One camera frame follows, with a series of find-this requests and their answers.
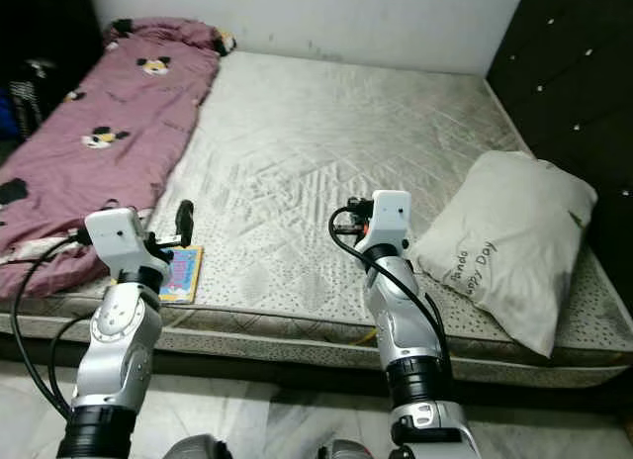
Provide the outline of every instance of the pink blanket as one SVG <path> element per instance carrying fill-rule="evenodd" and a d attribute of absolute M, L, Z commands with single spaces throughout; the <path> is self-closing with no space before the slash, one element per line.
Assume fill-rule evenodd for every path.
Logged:
<path fill-rule="evenodd" d="M 24 241 L 65 236 L 106 204 L 154 207 L 224 52 L 215 28 L 182 19 L 117 21 L 107 44 L 81 85 L 0 168 L 0 259 Z M 15 295 L 30 266 L 0 264 L 0 299 Z M 104 273 L 91 248 L 64 251 L 36 272 L 27 294 Z"/>

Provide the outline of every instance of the pillow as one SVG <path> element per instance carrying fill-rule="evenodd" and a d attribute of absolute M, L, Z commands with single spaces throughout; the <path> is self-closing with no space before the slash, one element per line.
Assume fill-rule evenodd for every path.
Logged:
<path fill-rule="evenodd" d="M 588 183 L 550 162 L 493 150 L 477 159 L 413 254 L 509 336 L 549 357 L 596 200 Z"/>

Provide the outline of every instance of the colorful book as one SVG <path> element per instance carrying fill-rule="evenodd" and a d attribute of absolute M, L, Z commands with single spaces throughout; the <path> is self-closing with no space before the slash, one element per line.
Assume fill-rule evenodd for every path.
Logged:
<path fill-rule="evenodd" d="M 202 246 L 170 249 L 174 252 L 174 259 L 170 263 L 171 277 L 160 288 L 160 300 L 165 303 L 192 304 L 202 263 Z"/>

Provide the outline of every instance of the white wall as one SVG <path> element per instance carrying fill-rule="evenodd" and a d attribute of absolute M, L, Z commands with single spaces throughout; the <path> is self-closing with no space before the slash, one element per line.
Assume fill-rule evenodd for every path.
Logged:
<path fill-rule="evenodd" d="M 486 74 L 518 0 L 94 0 L 122 17 L 202 20 L 240 48 L 398 68 Z"/>

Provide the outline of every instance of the white mattress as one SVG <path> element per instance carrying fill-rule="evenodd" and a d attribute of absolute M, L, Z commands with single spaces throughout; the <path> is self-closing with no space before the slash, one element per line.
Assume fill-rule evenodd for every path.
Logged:
<path fill-rule="evenodd" d="M 190 199 L 193 243 L 205 247 L 196 305 L 163 310 L 165 338 L 172 339 L 163 346 L 270 358 L 270 349 L 304 342 L 320 353 L 310 357 L 295 348 L 273 356 L 331 364 L 324 360 L 330 355 L 338 366 L 377 366 L 371 340 L 368 347 L 347 345 L 367 337 L 373 320 L 363 303 L 363 272 L 331 242 L 327 218 L 350 196 L 408 190 L 414 244 L 478 155 L 519 144 L 476 76 L 230 55 L 150 222 L 157 233 L 171 233 L 180 200 Z M 633 363 L 630 319 L 588 249 L 579 266 L 555 364 L 602 368 L 619 355 L 620 371 L 629 363 L 623 352 Z M 418 279 L 435 296 L 458 356 L 544 363 L 467 300 Z M 105 285 L 92 283 L 27 309 L 58 325 L 61 320 L 46 318 L 94 307 Z M 38 326 L 32 334 L 48 336 Z M 187 342 L 173 340 L 178 334 Z M 244 348 L 223 351 L 218 336 L 225 344 L 242 338 Z M 262 348 L 253 347 L 257 339 Z"/>

